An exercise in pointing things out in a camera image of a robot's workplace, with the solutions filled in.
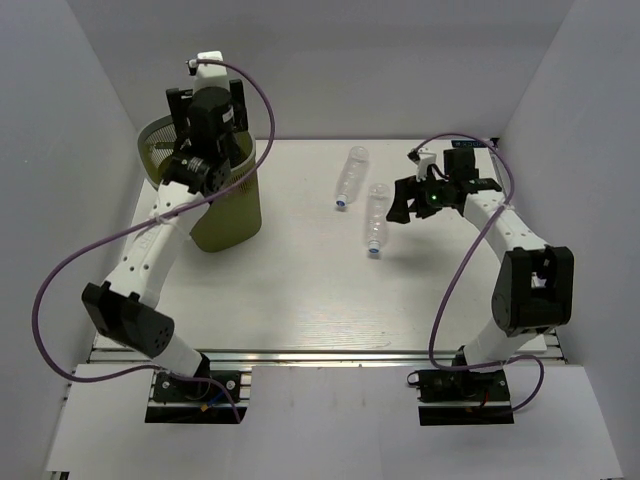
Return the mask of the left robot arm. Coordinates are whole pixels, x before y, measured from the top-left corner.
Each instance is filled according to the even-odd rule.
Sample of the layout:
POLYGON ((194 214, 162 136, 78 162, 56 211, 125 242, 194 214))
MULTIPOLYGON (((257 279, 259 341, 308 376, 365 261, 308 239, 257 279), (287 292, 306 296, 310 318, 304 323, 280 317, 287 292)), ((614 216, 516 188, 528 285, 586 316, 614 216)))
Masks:
POLYGON ((155 308, 179 251, 209 208, 208 196, 222 190, 240 163, 235 135, 247 126, 244 87, 232 80, 226 87, 172 89, 167 100, 176 140, 149 213, 152 223, 101 285, 86 285, 82 302, 99 334, 178 375, 180 391, 199 399, 211 387, 205 357, 155 308))

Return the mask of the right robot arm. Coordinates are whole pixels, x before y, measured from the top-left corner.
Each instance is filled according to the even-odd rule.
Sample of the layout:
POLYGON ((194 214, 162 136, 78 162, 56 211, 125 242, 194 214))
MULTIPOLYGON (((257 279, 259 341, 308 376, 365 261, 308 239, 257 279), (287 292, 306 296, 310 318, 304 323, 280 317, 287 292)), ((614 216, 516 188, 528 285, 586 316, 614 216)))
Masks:
POLYGON ((498 182, 481 177, 473 149, 444 151, 442 167, 431 152, 413 150, 408 157, 417 171, 396 181, 387 221, 407 224, 454 209, 478 229, 474 243, 487 243, 500 262, 491 318, 462 347, 462 367, 451 374, 453 390, 472 399, 486 389, 486 373, 501 369, 528 341, 569 322, 574 255, 526 225, 498 182))

